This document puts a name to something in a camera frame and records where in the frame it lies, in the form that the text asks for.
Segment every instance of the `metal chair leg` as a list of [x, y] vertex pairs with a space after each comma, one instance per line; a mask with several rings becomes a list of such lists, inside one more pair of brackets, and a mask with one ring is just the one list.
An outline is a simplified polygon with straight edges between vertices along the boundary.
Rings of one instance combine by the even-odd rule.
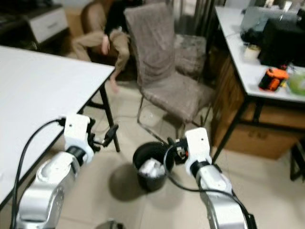
[[155, 137], [156, 139], [158, 139], [160, 142], [162, 142], [163, 144], [167, 145], [167, 143], [161, 139], [158, 135], [156, 135], [153, 131], [151, 131], [149, 129], [149, 127], [143, 123], [140, 122], [140, 116], [141, 116], [141, 111], [142, 111], [142, 106], [143, 106], [143, 101], [144, 101], [144, 96], [142, 96], [141, 98], [141, 102], [140, 102], [140, 106], [139, 106], [139, 110], [138, 110], [138, 115], [137, 115], [137, 122], [140, 125], [140, 127], [142, 127], [144, 130], [146, 130], [150, 135], [152, 135], [153, 137]]
[[184, 131], [185, 131], [185, 127], [186, 127], [186, 124], [183, 123], [182, 124], [182, 129], [181, 129], [181, 135], [180, 135], [180, 138], [183, 138], [184, 137]]

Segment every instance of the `person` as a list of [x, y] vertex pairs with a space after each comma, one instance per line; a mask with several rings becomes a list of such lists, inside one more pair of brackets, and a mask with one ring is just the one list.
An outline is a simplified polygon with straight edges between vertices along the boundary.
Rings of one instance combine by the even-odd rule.
[[137, 7], [142, 4], [142, 0], [115, 1], [109, 9], [104, 32], [97, 30], [72, 41], [72, 48], [75, 54], [78, 59], [84, 61], [90, 61], [86, 52], [87, 47], [95, 47], [102, 44], [101, 52], [103, 55], [107, 55], [110, 50], [110, 44], [113, 45], [118, 52], [115, 70], [110, 76], [111, 88], [114, 92], [118, 92], [118, 85], [115, 79], [124, 70], [130, 56], [130, 38], [124, 11], [128, 7]]
[[140, 5], [142, 5], [141, 0], [115, 1], [109, 10], [105, 26], [105, 36], [102, 41], [102, 53], [104, 55], [108, 54], [110, 41], [116, 51], [118, 51], [118, 60], [115, 64], [115, 71], [110, 76], [111, 87], [115, 92], [118, 91], [115, 78], [124, 70], [130, 56], [129, 35], [124, 11], [127, 7], [137, 7]]

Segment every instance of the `chair backrest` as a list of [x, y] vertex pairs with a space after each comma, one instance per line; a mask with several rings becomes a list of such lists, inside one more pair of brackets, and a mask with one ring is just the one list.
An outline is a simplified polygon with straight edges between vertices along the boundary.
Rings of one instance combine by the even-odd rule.
[[125, 10], [138, 70], [138, 84], [149, 87], [174, 72], [174, 21], [165, 3]]

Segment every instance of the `black box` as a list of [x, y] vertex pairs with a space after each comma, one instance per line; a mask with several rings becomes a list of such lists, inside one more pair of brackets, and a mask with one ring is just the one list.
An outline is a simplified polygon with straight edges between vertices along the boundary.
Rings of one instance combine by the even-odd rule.
[[261, 64], [280, 67], [300, 58], [305, 42], [305, 31], [295, 22], [269, 19], [261, 42]]

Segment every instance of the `chair leg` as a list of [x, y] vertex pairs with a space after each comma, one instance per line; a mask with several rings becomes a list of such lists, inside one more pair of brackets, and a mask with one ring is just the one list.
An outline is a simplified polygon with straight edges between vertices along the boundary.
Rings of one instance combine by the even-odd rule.
[[140, 125], [140, 127], [142, 127], [144, 130], [146, 130], [150, 135], [152, 135], [153, 137], [155, 137], [156, 139], [158, 139], [160, 142], [162, 142], [163, 144], [167, 145], [167, 143], [161, 139], [158, 135], [156, 135], [153, 131], [151, 131], [149, 129], [149, 127], [143, 123], [140, 122], [140, 116], [141, 116], [141, 111], [142, 111], [142, 106], [143, 106], [143, 101], [144, 101], [144, 96], [142, 96], [141, 98], [141, 102], [140, 102], [140, 106], [139, 106], [139, 110], [138, 110], [138, 115], [137, 115], [137, 122]]
[[206, 123], [206, 120], [208, 119], [211, 108], [212, 108], [212, 104], [209, 105], [208, 111], [207, 111], [207, 113], [205, 115], [205, 118], [204, 118], [203, 126], [205, 126], [205, 123]]
[[185, 127], [186, 127], [186, 124], [185, 124], [185, 122], [183, 122], [183, 124], [182, 124], [182, 129], [181, 129], [181, 135], [180, 135], [180, 138], [183, 138], [183, 137], [184, 137], [184, 131], [185, 131]]

